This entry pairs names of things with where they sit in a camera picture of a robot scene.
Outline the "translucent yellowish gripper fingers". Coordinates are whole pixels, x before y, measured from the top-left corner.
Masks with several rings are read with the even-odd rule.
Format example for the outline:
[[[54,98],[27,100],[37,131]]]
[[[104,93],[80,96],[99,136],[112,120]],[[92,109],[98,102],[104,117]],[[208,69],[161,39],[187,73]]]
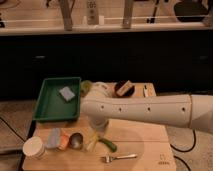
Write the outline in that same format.
[[[94,132],[93,135],[89,138],[88,146],[94,145],[99,139],[101,135],[99,132]]]

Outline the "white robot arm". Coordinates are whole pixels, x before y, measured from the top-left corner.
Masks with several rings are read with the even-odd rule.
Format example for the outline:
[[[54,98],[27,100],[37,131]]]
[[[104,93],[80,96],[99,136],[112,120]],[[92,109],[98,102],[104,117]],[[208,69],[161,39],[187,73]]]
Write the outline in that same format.
[[[81,101],[81,110],[97,131],[106,130],[109,119],[120,119],[213,134],[212,95],[114,98],[106,83],[96,82]]]

